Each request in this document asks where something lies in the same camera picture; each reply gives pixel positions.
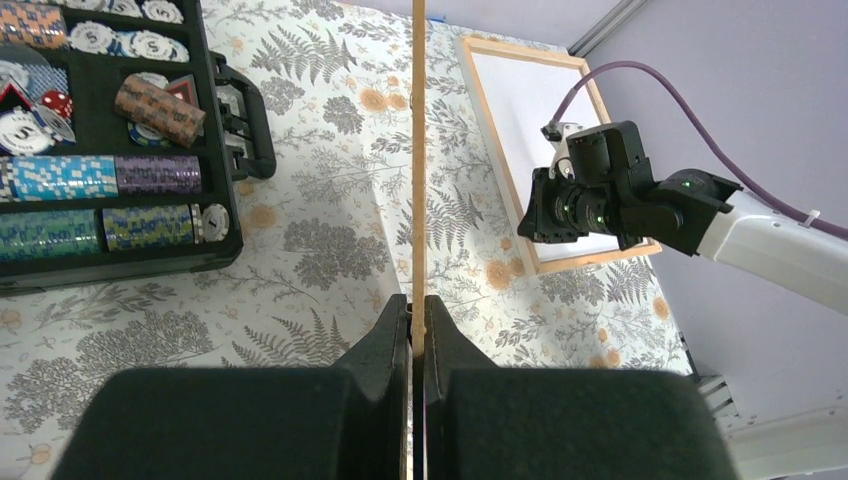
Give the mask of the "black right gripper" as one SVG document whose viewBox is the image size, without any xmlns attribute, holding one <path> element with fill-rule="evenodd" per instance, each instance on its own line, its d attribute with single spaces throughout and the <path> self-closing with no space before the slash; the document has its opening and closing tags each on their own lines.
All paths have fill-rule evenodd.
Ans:
<svg viewBox="0 0 848 480">
<path fill-rule="evenodd" d="M 624 251 L 683 227 L 679 208 L 651 197 L 660 183 L 634 122 L 593 127 L 564 138 L 560 146 L 565 151 L 551 166 L 533 172 L 519 236 L 564 244 L 606 235 Z"/>
</svg>

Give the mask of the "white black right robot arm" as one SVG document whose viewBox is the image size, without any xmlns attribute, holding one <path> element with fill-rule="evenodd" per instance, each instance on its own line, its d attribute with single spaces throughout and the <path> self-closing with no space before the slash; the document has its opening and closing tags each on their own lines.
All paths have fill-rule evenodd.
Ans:
<svg viewBox="0 0 848 480">
<path fill-rule="evenodd" d="M 532 174 L 519 236 L 537 244 L 611 236 L 622 251 L 655 240 L 847 311 L 847 242 L 778 214 L 731 180 L 683 169 L 653 177 L 632 121 L 560 140 L 548 167 Z"/>
</svg>

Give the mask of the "light wooden picture frame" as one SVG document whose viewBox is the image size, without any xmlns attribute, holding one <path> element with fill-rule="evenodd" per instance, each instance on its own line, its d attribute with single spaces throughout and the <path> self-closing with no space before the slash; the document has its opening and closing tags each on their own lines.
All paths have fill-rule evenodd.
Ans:
<svg viewBox="0 0 848 480">
<path fill-rule="evenodd" d="M 549 166 L 556 148 L 542 136 L 567 92 L 589 74 L 586 60 L 565 53 L 486 40 L 471 35 L 457 42 L 457 56 L 511 227 L 529 203 L 532 173 Z M 646 240 L 621 251 L 615 238 L 591 234 L 575 243 L 535 244 L 517 240 L 533 275 L 598 265 L 659 253 Z"/>
</svg>

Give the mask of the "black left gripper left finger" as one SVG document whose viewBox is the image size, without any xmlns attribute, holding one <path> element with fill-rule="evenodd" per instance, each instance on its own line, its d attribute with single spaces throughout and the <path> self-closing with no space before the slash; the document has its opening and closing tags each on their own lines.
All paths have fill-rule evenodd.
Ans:
<svg viewBox="0 0 848 480">
<path fill-rule="evenodd" d="M 401 479 L 402 294 L 327 367 L 138 368 L 82 415 L 57 479 Z"/>
</svg>

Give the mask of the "brown cardboard backing board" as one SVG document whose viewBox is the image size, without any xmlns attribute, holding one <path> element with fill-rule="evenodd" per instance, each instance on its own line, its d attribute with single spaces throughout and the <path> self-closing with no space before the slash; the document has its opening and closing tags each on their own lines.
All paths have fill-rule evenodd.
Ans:
<svg viewBox="0 0 848 480">
<path fill-rule="evenodd" d="M 412 323 L 413 358 L 424 356 L 425 297 L 427 289 L 426 188 L 426 1 L 412 2 Z"/>
</svg>

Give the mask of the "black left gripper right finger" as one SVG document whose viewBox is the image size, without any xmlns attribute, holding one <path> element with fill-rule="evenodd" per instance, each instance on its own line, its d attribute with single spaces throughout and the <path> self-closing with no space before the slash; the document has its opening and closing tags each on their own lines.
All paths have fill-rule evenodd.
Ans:
<svg viewBox="0 0 848 480">
<path fill-rule="evenodd" d="M 500 367 L 424 303 L 431 479 L 733 479 L 695 383 L 666 371 Z"/>
</svg>

